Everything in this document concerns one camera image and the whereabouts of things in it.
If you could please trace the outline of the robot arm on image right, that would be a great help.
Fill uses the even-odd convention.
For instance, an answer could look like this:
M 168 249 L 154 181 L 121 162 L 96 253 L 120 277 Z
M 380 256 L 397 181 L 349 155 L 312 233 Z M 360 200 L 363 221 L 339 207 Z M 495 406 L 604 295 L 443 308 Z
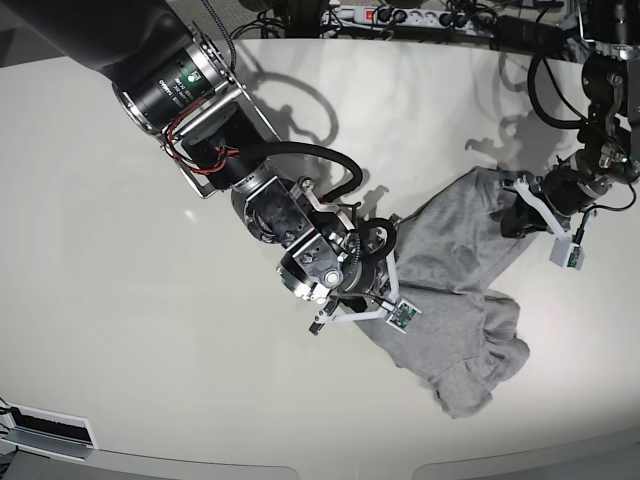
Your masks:
M 577 25 L 545 38 L 541 24 L 533 27 L 534 55 L 527 73 L 528 96 L 534 112 L 548 126 L 574 130 L 581 147 L 560 159 L 542 177 L 523 173 L 506 181 L 506 188 L 524 190 L 541 201 L 535 207 L 519 194 L 501 219 L 505 238 L 522 239 L 548 231 L 550 213 L 561 227 L 580 213 L 599 209 L 598 200 L 616 183 L 629 188 L 639 181 L 639 4 L 636 1 L 580 1 Z M 536 80 L 539 67 L 562 42 L 578 35 L 589 49 L 582 65 L 581 86 L 589 102 L 586 113 L 558 119 L 541 105 Z

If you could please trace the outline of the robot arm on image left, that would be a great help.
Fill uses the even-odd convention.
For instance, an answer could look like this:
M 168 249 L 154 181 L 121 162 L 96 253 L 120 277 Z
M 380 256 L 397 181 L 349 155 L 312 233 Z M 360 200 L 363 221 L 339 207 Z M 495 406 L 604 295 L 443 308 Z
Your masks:
M 361 221 L 344 197 L 361 167 L 330 148 L 283 140 L 222 52 L 164 1 L 11 1 L 8 8 L 59 51 L 107 78 L 128 117 L 203 198 L 229 192 L 249 233 L 282 247 L 283 284 L 319 303 L 319 321 L 401 305 L 388 220 Z

